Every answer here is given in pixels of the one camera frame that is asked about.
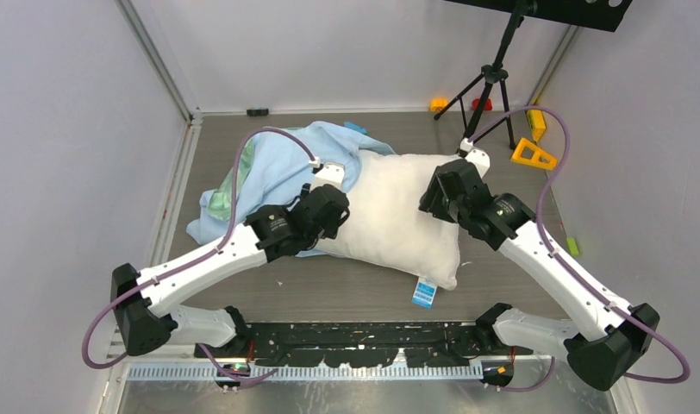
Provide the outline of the light blue green pillowcase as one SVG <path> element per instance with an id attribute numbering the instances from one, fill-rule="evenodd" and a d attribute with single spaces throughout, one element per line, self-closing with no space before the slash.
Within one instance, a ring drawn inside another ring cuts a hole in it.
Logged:
<path id="1" fill-rule="evenodd" d="M 360 153 L 393 154 L 386 143 L 353 129 L 316 121 L 288 133 L 302 141 L 322 162 L 343 165 L 342 190 L 349 192 L 362 171 Z M 205 191 L 199 201 L 200 216 L 187 225 L 186 232 L 200 245 L 224 236 L 230 218 L 232 180 L 230 170 L 221 185 Z M 309 157 L 294 141 L 282 135 L 263 132 L 254 136 L 241 151 L 237 180 L 237 223 L 265 204 L 288 204 L 314 174 Z"/>

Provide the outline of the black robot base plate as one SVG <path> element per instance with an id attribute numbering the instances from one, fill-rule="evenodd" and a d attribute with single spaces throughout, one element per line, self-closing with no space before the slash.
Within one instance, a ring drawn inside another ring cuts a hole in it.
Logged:
<path id="1" fill-rule="evenodd" d="M 464 367 L 482 356 L 531 355 L 461 322 L 252 323 L 214 358 L 252 358 L 261 367 L 388 367 L 403 355 L 409 367 Z"/>

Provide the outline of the white pillow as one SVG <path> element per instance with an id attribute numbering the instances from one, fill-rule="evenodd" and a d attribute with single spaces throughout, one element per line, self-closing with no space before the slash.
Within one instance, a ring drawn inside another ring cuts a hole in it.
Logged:
<path id="1" fill-rule="evenodd" d="M 441 154 L 381 155 L 361 151 L 361 172 L 347 193 L 349 217 L 334 239 L 316 247 L 426 279 L 452 291 L 460 264 L 459 228 L 419 209 Z"/>

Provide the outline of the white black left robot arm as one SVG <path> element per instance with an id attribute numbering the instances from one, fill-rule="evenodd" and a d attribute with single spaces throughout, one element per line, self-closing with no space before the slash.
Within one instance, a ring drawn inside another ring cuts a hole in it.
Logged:
<path id="1" fill-rule="evenodd" d="M 291 204 L 263 205 L 219 238 L 177 259 L 142 270 L 126 263 L 111 275 L 111 300 L 125 352 L 139 356 L 165 344 L 202 343 L 229 357 L 249 343 L 239 311 L 198 309 L 184 301 L 229 276 L 334 239 L 349 217 L 345 192 L 305 186 Z"/>

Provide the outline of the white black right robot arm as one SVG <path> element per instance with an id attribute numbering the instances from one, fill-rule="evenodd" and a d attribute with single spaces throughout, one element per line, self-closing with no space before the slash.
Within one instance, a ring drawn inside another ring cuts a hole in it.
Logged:
<path id="1" fill-rule="evenodd" d="M 566 320 L 527 314 L 510 304 L 490 307 L 475 324 L 488 354 L 522 347 L 563 360 L 588 386 L 608 391 L 648 350 L 659 313 L 610 292 L 540 228 L 516 196 L 491 195 L 478 169 L 458 159 L 434 169 L 419 209 L 456 223 L 516 263 L 565 311 Z"/>

